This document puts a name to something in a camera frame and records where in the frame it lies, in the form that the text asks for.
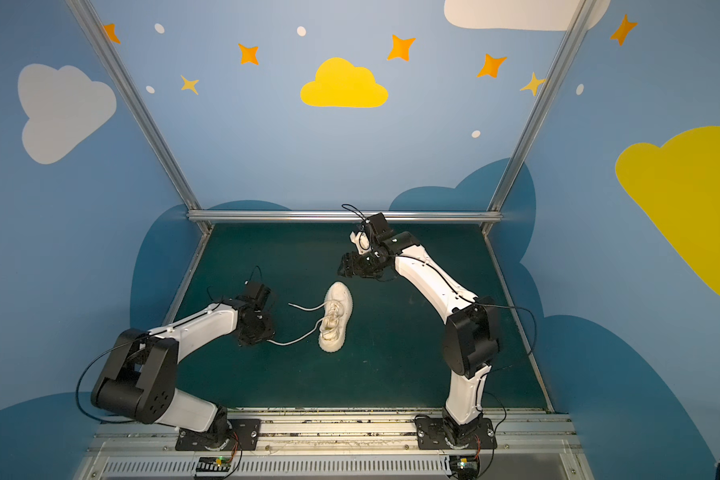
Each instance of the robotic arm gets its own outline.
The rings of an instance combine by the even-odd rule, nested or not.
[[[469,442],[482,418],[480,399],[490,360],[500,350],[500,317],[490,297],[478,298],[446,274],[409,232],[397,234],[383,214],[364,218],[350,234],[357,252],[342,258],[338,274],[382,277],[393,267],[422,292],[445,324],[442,352],[451,368],[451,391],[443,409],[452,446]]]
[[[187,440],[176,449],[223,449],[231,435],[226,408],[177,389],[176,369],[189,354],[222,335],[236,335],[240,345],[273,338],[272,319],[264,311],[270,292],[261,283],[248,282],[238,297],[222,298],[177,322],[122,332],[96,381],[91,403],[141,423],[179,427],[180,438]]]

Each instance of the shoe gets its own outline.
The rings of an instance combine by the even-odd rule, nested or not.
[[[320,322],[320,348],[335,352],[344,345],[347,322],[352,314],[352,295],[344,283],[336,282],[326,293],[326,315]]]

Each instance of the black mounting plate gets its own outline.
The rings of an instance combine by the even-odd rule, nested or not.
[[[443,429],[442,418],[430,418],[428,416],[417,416],[414,418],[416,424],[416,439],[419,450],[451,450],[452,447],[445,441],[445,430]],[[474,434],[480,438],[480,449],[483,451],[494,449],[498,446],[496,435],[493,434],[494,424],[490,418],[481,418],[478,428]],[[470,443],[464,450],[477,450],[478,441],[472,436]]]
[[[262,421],[258,418],[228,418],[230,424],[230,433],[237,434],[240,440],[239,450],[250,451],[256,450],[256,444],[259,442],[259,427]],[[235,439],[232,435],[230,441],[221,446],[218,450],[209,450],[204,446],[207,443],[205,437],[193,432],[192,430],[181,429],[179,439],[176,440],[176,450],[178,452],[231,452],[235,449]]]

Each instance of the green mat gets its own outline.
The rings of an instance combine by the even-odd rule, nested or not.
[[[478,295],[506,305],[479,228],[474,225],[397,225],[422,242],[440,266]],[[442,360],[443,323],[432,305],[405,278],[378,282],[336,275],[349,242],[349,224],[219,224],[202,255],[177,319],[214,298],[242,292],[254,265],[278,296],[272,309],[275,340],[310,331],[322,316],[313,307],[336,280],[352,293],[354,310],[344,347],[326,353],[317,334],[291,346],[268,342],[240,347],[224,336],[179,365],[178,387],[228,407],[440,407],[448,397],[450,370]],[[511,314],[502,315],[503,348],[486,392],[506,407],[545,408],[541,388]],[[498,406],[485,395],[484,406]]]

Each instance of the star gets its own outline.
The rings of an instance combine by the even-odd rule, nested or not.
[[[534,92],[534,96],[536,96],[536,91],[537,91],[539,85],[546,82],[547,79],[542,78],[541,80],[539,80],[538,78],[536,78],[536,72],[533,72],[532,74],[530,74],[530,76],[531,76],[530,83],[528,83],[528,85],[522,87],[520,89],[520,91],[530,90],[530,91]]]
[[[387,60],[393,58],[402,58],[406,62],[408,61],[408,50],[415,38],[409,38],[408,40],[401,40],[400,38],[392,36],[392,51],[389,53]]]
[[[491,77],[496,78],[496,75],[499,74],[499,67],[506,59],[507,57],[493,58],[489,54],[486,54],[485,65],[483,65],[483,69],[480,70],[480,73],[478,73],[478,78],[482,77],[483,75],[490,75]]]
[[[244,63],[253,63],[255,65],[259,64],[259,61],[256,60],[256,50],[259,50],[259,47],[243,47],[241,43],[238,44],[240,47],[240,52],[242,52],[242,58],[240,58],[240,64]]]
[[[120,39],[115,35],[115,24],[108,24],[104,26],[106,36],[110,38],[112,42],[120,43]]]
[[[624,39],[626,36],[632,31],[634,27],[637,26],[637,22],[630,22],[626,19],[626,15],[624,15],[624,20],[621,21],[621,25],[619,25],[619,29],[614,32],[610,37],[613,40],[619,41],[619,46],[624,44]]]
[[[195,92],[195,95],[197,95],[197,90],[195,90],[195,83],[199,82],[200,80],[195,80],[194,82],[190,82],[186,78],[184,78],[184,75],[181,76],[181,79],[184,81],[184,86],[181,88],[182,90],[191,90]]]

